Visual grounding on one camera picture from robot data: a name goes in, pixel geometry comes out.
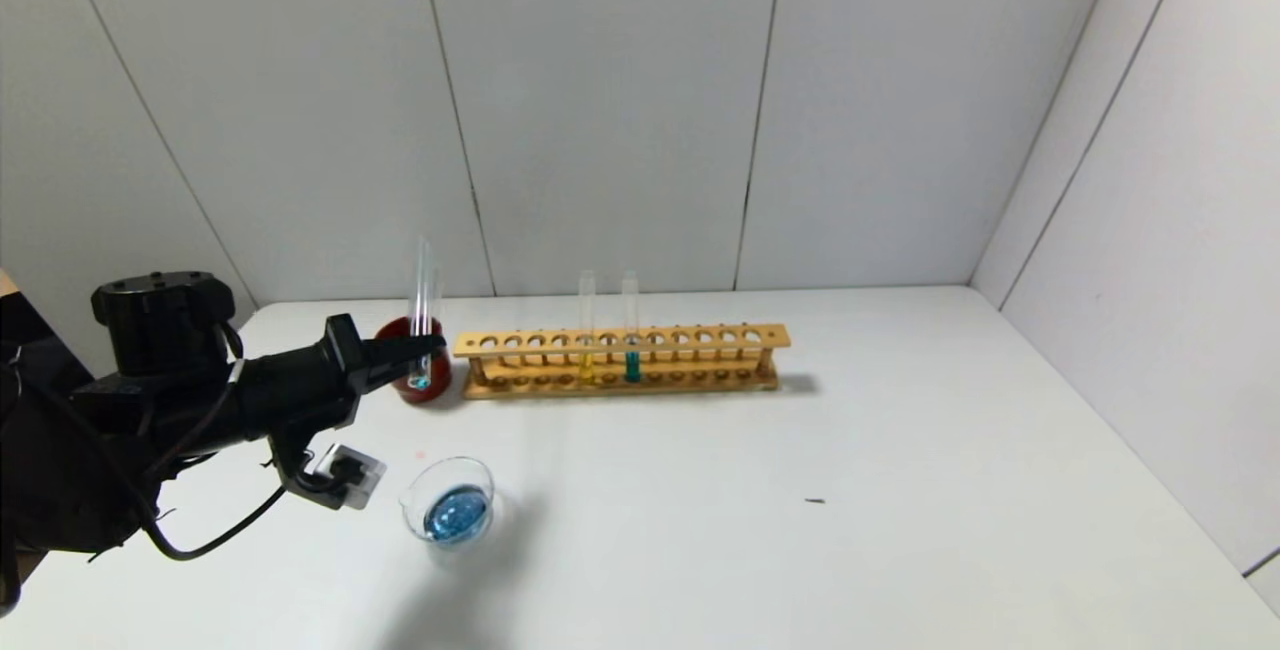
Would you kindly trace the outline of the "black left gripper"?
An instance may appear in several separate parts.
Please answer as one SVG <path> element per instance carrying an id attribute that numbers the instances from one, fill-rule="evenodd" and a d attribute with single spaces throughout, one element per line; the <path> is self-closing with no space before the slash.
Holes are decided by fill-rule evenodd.
<path id="1" fill-rule="evenodd" d="M 346 427 L 366 377 L 369 389 L 403 381 L 410 392 L 435 392 L 444 377 L 434 363 L 445 349 L 439 334 L 364 342 L 348 313 L 332 316 L 316 343 L 247 360 L 233 392 L 238 435 L 253 441 Z"/>

